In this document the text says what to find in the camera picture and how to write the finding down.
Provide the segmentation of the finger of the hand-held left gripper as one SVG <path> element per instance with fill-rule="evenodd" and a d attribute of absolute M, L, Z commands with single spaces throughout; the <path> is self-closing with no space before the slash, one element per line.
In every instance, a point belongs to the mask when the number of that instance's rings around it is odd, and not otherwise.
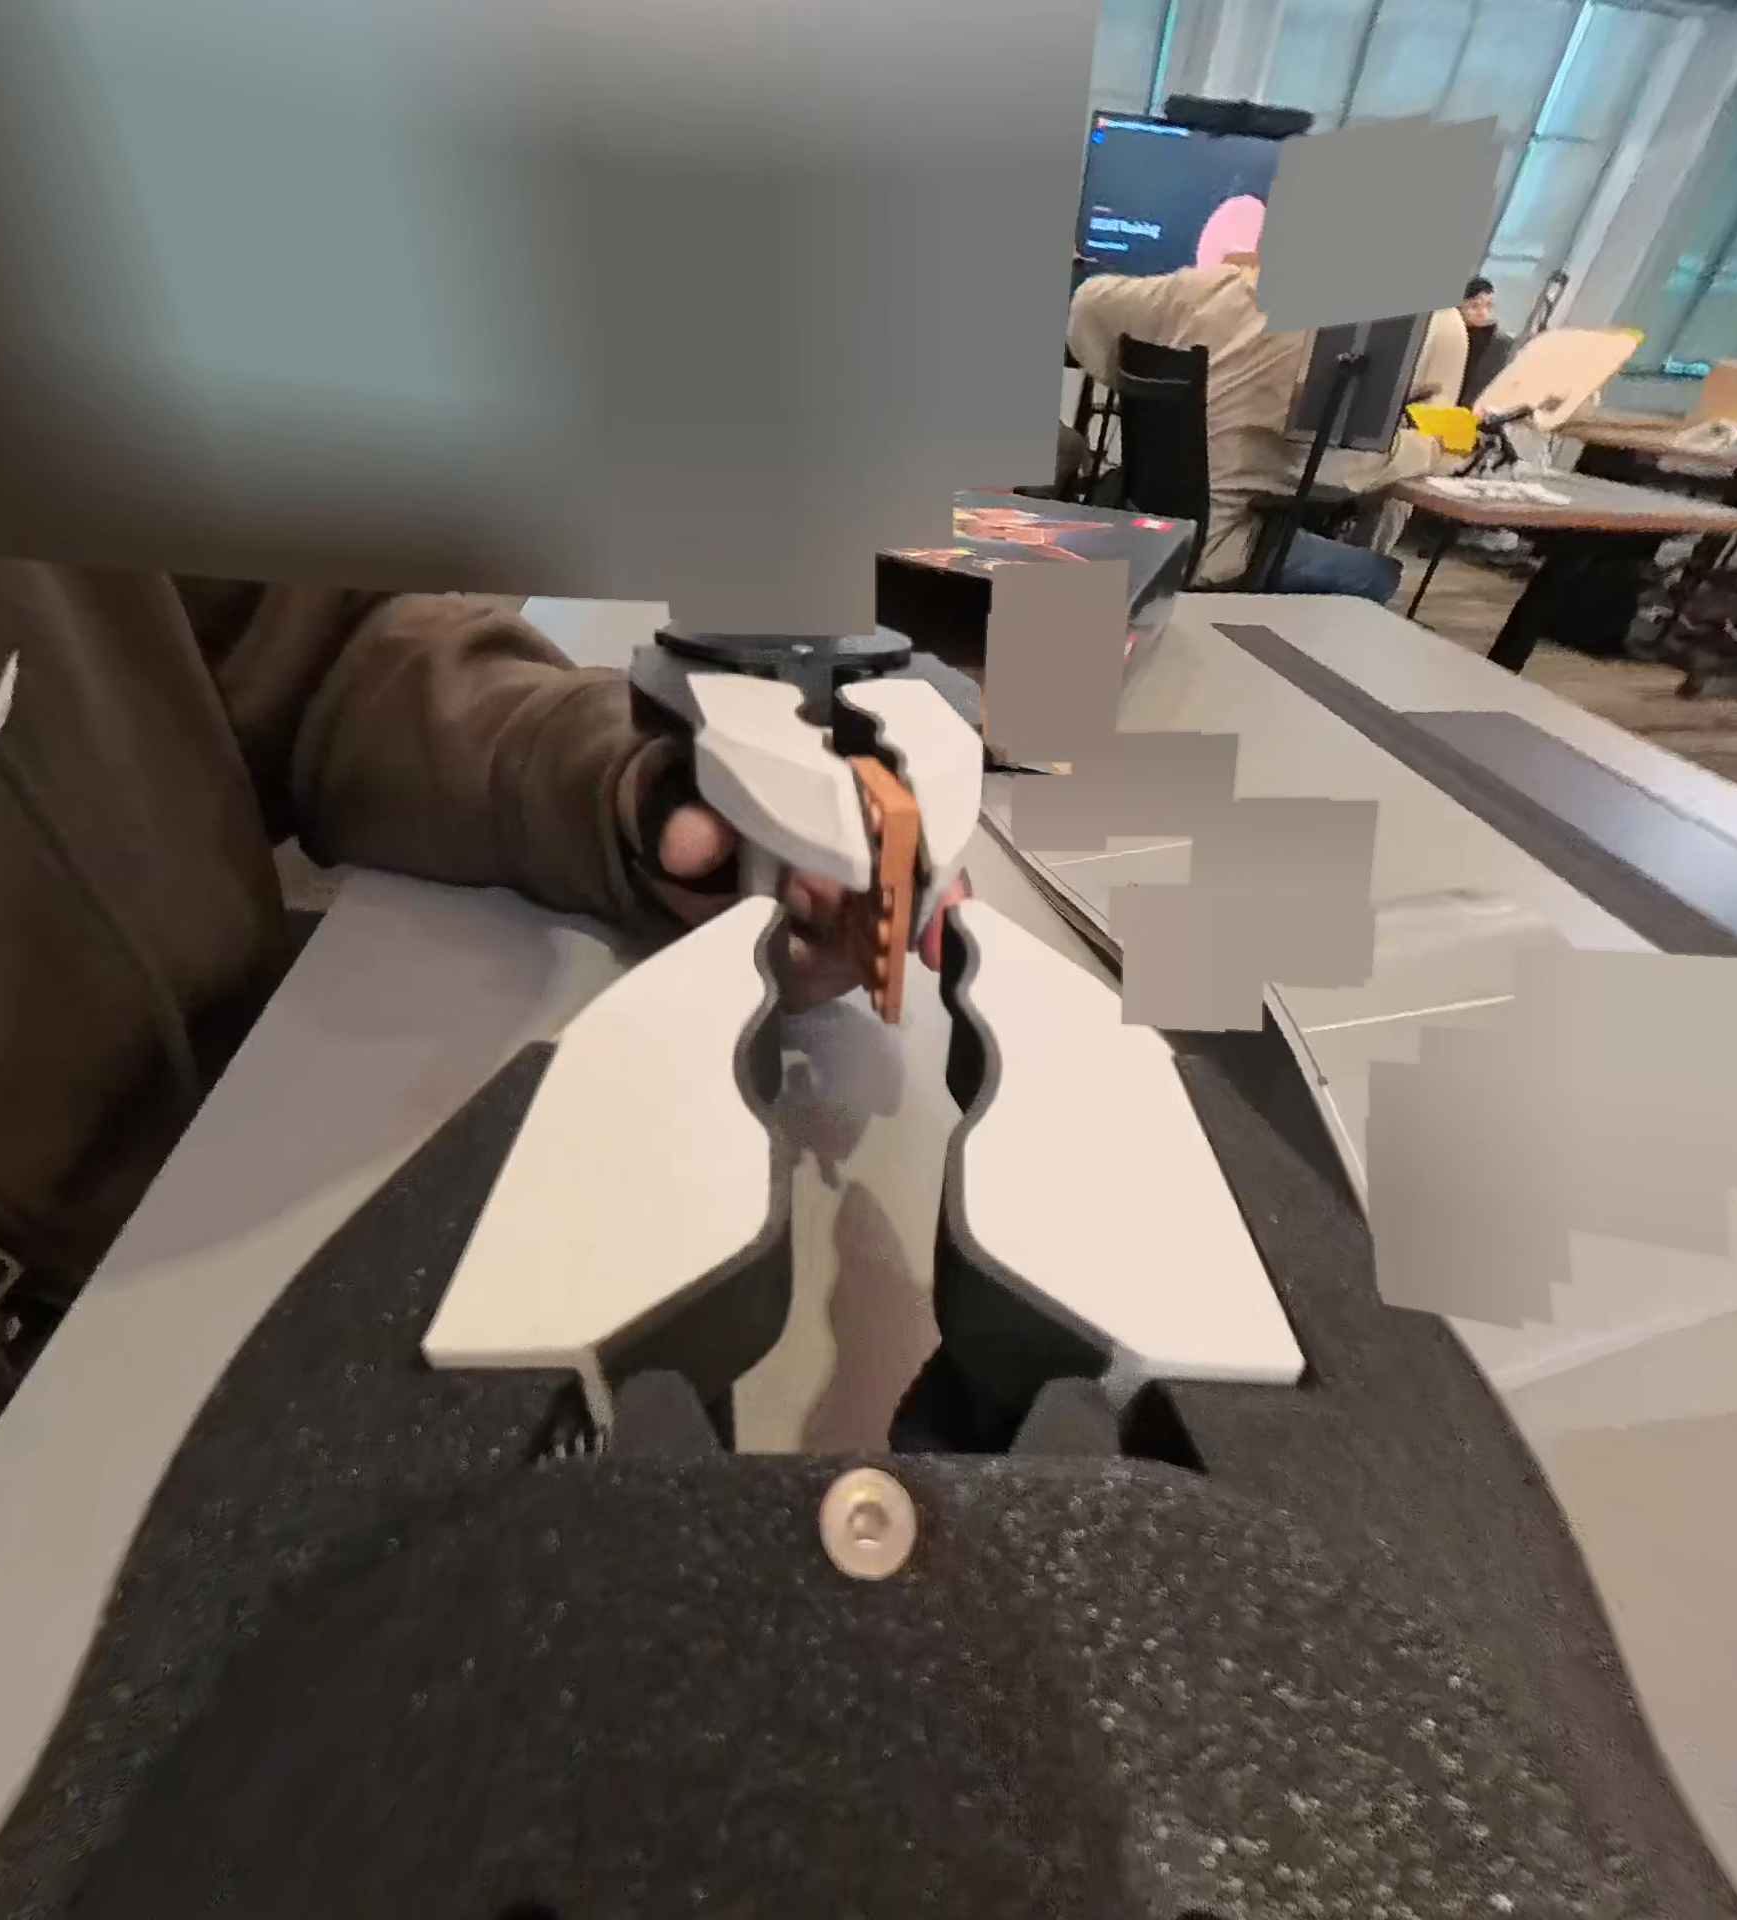
<path fill-rule="evenodd" d="M 834 693 L 834 751 L 853 764 L 871 841 L 871 890 L 899 886 L 925 933 L 975 833 L 985 742 L 930 682 L 854 682 Z"/>
<path fill-rule="evenodd" d="M 798 689 L 688 671 L 695 781 L 736 836 L 788 871 L 843 893 L 871 889 L 874 855 L 853 766 L 805 716 Z"/>

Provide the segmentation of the person's left hand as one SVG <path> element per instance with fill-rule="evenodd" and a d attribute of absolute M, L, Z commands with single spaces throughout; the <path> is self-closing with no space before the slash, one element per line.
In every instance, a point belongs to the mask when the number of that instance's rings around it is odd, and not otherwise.
<path fill-rule="evenodd" d="M 678 922 L 703 926 L 743 899 L 743 864 L 755 850 L 700 802 L 682 761 L 641 779 L 637 796 L 623 802 L 623 828 L 641 879 Z M 784 1008 L 802 1013 L 854 991 L 881 1008 L 894 960 L 871 953 L 865 898 L 802 868 L 784 868 L 774 898 L 788 922 L 788 957 L 774 965 Z"/>

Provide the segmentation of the black monitor on stand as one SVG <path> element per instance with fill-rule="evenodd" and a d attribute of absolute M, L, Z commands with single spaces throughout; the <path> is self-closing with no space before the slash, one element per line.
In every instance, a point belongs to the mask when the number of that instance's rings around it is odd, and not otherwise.
<path fill-rule="evenodd" d="M 1388 453 L 1427 332 L 1427 314 L 1312 329 L 1287 415 L 1290 439 Z"/>

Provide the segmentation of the large dark wall screen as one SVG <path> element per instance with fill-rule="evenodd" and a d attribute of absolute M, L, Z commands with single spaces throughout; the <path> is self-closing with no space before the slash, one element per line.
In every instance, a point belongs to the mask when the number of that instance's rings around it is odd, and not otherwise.
<path fill-rule="evenodd" d="M 1304 107 L 1188 94 L 1160 117 L 1097 111 L 1068 284 L 1216 267 L 1255 250 L 1280 146 L 1312 128 Z"/>

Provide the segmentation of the open instruction booklet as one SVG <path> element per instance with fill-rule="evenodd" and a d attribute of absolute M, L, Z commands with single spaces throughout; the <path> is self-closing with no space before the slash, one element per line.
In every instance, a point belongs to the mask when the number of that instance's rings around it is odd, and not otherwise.
<path fill-rule="evenodd" d="M 1138 883 L 1138 864 L 1181 879 L 1190 844 L 1119 841 L 1097 855 L 1042 855 L 1016 844 L 1019 785 L 1046 785 L 1046 766 L 985 776 L 982 817 L 1026 879 L 1123 971 L 1105 914 L 1109 889 Z M 1329 1153 L 1353 1201 L 1367 1201 L 1367 1077 L 1379 1067 L 1415 1067 L 1435 1027 L 1484 1027 L 1508 1002 L 1513 945 L 1548 936 L 1524 907 L 1493 893 L 1441 890 L 1381 907 L 1376 976 L 1356 991 L 1267 991 L 1264 1027 L 1274 1029 L 1315 1099 Z M 1577 1236 L 1572 1277 L 1555 1287 L 1551 1313 L 1524 1325 L 1452 1320 L 1489 1384 L 1515 1390 L 1631 1354 L 1652 1340 L 1737 1313 L 1737 1189 L 1730 1192 L 1723 1254 L 1669 1250 L 1607 1236 Z"/>

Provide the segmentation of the dark toy set box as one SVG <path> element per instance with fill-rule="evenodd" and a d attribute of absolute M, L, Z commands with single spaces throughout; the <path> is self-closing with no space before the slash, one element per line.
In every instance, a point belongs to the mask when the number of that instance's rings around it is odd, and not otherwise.
<path fill-rule="evenodd" d="M 1013 568 L 1126 563 L 1129 620 L 1194 580 L 1190 518 L 1102 510 L 1030 493 L 956 493 L 939 545 L 877 552 L 877 627 L 956 669 L 985 662 L 994 580 Z"/>

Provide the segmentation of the square brown toy brick plate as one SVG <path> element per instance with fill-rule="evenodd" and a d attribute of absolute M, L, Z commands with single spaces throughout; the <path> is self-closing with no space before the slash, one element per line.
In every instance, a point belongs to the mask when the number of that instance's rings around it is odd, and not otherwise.
<path fill-rule="evenodd" d="M 853 757 L 849 766 L 871 852 L 871 879 L 849 906 L 849 931 L 871 1009 L 884 1024 L 896 1027 L 920 898 L 922 817 L 903 779 L 877 757 Z"/>

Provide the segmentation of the black office chair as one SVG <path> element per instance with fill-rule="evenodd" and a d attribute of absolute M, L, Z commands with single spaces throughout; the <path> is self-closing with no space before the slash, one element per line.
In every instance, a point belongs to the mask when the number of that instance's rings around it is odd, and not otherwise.
<path fill-rule="evenodd" d="M 1184 589 L 1197 583 L 1216 493 L 1211 463 L 1211 349 L 1118 341 L 1114 394 L 1123 446 L 1123 508 L 1190 524 Z"/>

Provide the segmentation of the grey office table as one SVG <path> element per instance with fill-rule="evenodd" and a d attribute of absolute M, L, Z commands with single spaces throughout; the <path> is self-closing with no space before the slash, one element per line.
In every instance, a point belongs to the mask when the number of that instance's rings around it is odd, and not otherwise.
<path fill-rule="evenodd" d="M 1400 482 L 1390 493 L 1439 527 L 1424 573 L 1411 594 L 1408 620 L 1420 618 L 1435 570 L 1463 527 L 1513 530 L 1537 545 L 1562 545 L 1559 556 L 1545 548 L 1535 579 L 1506 613 L 1487 655 L 1489 662 L 1513 675 L 1529 665 L 1544 640 L 1562 638 L 1559 620 L 1577 606 L 1582 589 L 1593 583 L 1590 576 L 1601 568 L 1606 548 L 1638 563 L 1645 548 L 1656 556 L 1672 539 L 1720 545 L 1737 539 L 1737 508 L 1731 506 L 1579 477 L 1577 470 L 1545 473 L 1539 480 L 1506 480 L 1498 473 L 1415 477 Z"/>

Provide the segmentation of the person's left forearm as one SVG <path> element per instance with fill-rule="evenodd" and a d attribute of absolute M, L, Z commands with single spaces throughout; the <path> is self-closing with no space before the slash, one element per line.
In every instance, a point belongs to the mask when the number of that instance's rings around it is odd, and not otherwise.
<path fill-rule="evenodd" d="M 623 671 L 465 592 L 176 589 L 268 827 L 313 861 L 675 922 L 641 820 L 678 752 Z"/>

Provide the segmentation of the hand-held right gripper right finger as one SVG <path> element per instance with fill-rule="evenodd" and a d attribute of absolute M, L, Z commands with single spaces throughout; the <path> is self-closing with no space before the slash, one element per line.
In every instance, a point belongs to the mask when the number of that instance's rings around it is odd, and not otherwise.
<path fill-rule="evenodd" d="M 1294 1387 L 1304 1349 L 1173 1050 L 994 906 L 942 931 L 939 1335 L 975 1387 Z"/>

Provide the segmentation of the tan wooden chair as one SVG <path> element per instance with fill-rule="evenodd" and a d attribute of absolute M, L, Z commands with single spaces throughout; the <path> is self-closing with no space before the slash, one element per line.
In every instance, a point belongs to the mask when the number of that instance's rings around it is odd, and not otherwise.
<path fill-rule="evenodd" d="M 1623 375 L 1641 348 L 1635 328 L 1548 328 L 1535 332 L 1472 403 L 1477 420 L 1529 424 L 1558 434 Z"/>

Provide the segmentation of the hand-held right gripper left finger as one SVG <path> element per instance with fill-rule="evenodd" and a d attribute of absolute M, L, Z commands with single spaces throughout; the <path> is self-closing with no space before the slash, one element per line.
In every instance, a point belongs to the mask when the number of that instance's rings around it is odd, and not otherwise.
<path fill-rule="evenodd" d="M 771 1133 L 736 1051 L 777 1008 L 778 926 L 740 899 L 567 1024 L 423 1335 L 434 1370 L 623 1367 L 661 1308 L 760 1244 Z"/>

